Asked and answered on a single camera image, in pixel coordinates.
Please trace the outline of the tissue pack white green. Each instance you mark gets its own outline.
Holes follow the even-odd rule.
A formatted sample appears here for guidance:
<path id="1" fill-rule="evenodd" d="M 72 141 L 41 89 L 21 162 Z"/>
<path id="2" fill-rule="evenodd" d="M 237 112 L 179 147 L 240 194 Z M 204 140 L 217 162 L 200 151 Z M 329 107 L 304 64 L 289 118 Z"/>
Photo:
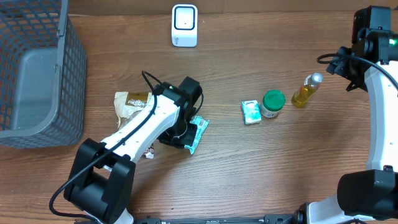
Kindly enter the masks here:
<path id="1" fill-rule="evenodd" d="M 241 107 L 246 125 L 260 123 L 262 118 L 257 100 L 243 101 Z"/>

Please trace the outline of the brown snack bag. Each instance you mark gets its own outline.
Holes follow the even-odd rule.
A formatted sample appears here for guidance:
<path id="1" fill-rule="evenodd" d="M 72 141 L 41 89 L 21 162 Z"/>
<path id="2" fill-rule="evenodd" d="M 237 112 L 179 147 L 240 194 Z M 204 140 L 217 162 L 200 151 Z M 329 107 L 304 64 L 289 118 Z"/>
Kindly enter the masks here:
<path id="1" fill-rule="evenodd" d="M 116 92 L 114 95 L 114 109 L 118 118 L 118 129 L 127 125 L 150 100 L 152 93 Z"/>

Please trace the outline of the green lid jar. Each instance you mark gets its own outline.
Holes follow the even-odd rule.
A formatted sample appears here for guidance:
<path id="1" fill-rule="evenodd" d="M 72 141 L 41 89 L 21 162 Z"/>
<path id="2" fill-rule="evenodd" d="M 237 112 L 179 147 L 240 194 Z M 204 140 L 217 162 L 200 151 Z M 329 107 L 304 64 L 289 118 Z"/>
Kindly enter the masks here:
<path id="1" fill-rule="evenodd" d="M 276 117 L 285 105 L 285 96 L 279 90 L 269 90 L 260 104 L 261 114 L 266 118 Z"/>

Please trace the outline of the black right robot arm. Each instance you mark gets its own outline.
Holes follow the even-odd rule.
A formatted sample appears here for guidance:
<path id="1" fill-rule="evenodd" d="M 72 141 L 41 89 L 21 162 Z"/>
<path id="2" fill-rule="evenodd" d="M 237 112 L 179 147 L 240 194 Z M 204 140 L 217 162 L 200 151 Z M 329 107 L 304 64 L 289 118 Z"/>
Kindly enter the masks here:
<path id="1" fill-rule="evenodd" d="M 304 203 L 288 223 L 366 223 L 397 218 L 397 34 L 391 8 L 369 6 L 354 14 L 350 48 L 317 62 L 350 81 L 347 91 L 369 95 L 371 140 L 366 169 L 343 175 L 336 194 Z"/>

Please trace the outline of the yellow oil bottle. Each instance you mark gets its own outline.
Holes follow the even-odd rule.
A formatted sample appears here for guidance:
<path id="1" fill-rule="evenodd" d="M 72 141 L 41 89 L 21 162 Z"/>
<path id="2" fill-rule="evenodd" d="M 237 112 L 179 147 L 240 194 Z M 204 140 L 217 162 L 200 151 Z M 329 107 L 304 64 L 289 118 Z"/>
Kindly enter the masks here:
<path id="1" fill-rule="evenodd" d="M 293 94 L 291 103 L 299 108 L 307 104 L 309 98 L 319 89 L 323 82 L 321 73 L 313 73 L 306 77 L 301 87 Z"/>

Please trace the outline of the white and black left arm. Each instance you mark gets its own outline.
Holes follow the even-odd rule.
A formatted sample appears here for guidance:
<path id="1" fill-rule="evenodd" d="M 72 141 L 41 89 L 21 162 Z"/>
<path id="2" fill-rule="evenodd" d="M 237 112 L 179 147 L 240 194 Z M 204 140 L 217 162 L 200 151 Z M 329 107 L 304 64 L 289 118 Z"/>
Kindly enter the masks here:
<path id="1" fill-rule="evenodd" d="M 76 154 L 63 196 L 97 223 L 134 223 L 128 212 L 136 164 L 153 142 L 192 146 L 191 122 L 200 84 L 187 77 L 178 86 L 157 86 L 143 110 L 116 133 L 84 141 Z"/>

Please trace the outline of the teal snack packet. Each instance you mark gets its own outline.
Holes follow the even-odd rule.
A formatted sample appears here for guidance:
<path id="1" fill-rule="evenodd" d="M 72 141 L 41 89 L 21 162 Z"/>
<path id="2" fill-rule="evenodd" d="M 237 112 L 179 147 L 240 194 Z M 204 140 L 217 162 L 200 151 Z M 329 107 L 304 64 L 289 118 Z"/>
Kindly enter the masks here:
<path id="1" fill-rule="evenodd" d="M 201 116 L 194 116 L 194 118 L 190 121 L 190 124 L 195 124 L 197 126 L 195 138 L 191 146 L 185 145 L 184 148 L 190 151 L 190 154 L 193 155 L 200 143 L 201 137 L 208 127 L 210 120 L 205 120 Z"/>

